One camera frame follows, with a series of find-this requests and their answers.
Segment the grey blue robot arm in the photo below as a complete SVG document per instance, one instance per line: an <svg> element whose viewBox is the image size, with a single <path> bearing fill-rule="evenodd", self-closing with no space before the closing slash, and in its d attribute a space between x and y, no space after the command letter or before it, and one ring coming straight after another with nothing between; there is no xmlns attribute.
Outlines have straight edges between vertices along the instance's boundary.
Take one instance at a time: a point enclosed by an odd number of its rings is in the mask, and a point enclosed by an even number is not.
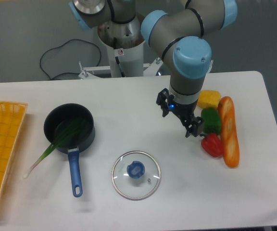
<svg viewBox="0 0 277 231"><path fill-rule="evenodd" d="M178 117L187 136L202 133L203 120L194 110L212 67L211 47L203 37L236 20L234 0L188 0L172 16L162 10L142 16L133 0L72 0L69 7L83 30L97 29L112 77L142 76L143 45L151 47L171 71L169 88L156 100L163 115Z"/></svg>

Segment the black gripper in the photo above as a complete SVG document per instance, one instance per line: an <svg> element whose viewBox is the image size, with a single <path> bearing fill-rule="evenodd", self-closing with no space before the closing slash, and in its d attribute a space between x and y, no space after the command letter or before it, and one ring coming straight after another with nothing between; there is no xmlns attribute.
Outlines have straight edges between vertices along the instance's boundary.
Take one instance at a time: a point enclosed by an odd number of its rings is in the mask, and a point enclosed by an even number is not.
<svg viewBox="0 0 277 231"><path fill-rule="evenodd" d="M197 101L191 104L180 104L173 101L173 99L173 94L170 94L167 88L164 88L158 93L156 104L159 105L162 110L162 117L166 117L169 112L177 116L186 129L186 138L190 135L197 137L203 133L204 120L194 115Z"/></svg>

